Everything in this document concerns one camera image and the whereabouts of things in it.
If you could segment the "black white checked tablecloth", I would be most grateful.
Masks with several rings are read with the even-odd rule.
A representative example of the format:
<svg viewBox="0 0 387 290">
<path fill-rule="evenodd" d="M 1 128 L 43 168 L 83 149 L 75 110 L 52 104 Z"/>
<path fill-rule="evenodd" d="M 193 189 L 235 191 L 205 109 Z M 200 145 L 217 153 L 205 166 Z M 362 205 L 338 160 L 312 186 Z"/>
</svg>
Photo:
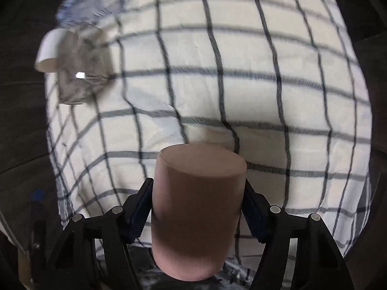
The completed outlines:
<svg viewBox="0 0 387 290">
<path fill-rule="evenodd" d="M 342 253 L 369 207 L 371 106 L 335 0 L 123 0 L 88 29 L 112 80 L 72 103 L 47 75 L 47 140 L 63 225 L 154 175 L 157 153 L 218 143 L 251 185 L 322 216 Z"/>
</svg>

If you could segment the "pink cup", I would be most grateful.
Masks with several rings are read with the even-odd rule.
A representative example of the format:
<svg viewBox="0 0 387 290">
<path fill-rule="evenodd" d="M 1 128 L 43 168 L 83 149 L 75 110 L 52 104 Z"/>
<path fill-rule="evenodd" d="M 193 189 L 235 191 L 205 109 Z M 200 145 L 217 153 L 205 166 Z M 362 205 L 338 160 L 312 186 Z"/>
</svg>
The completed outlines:
<svg viewBox="0 0 387 290">
<path fill-rule="evenodd" d="M 221 269 L 238 226 L 246 174 L 244 159 L 220 146 L 191 143 L 159 152 L 151 244 L 164 273 L 196 282 Z"/>
</svg>

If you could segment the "white paper cup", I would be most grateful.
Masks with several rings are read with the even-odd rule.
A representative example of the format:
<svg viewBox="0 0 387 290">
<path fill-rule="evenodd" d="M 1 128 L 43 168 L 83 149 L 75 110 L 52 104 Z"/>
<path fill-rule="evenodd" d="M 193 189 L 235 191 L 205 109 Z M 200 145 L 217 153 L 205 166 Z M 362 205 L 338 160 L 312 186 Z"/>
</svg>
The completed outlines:
<svg viewBox="0 0 387 290">
<path fill-rule="evenodd" d="M 35 59 L 35 70 L 42 73 L 56 73 L 58 70 L 58 47 L 69 31 L 64 28 L 50 30 L 41 41 Z"/>
</svg>

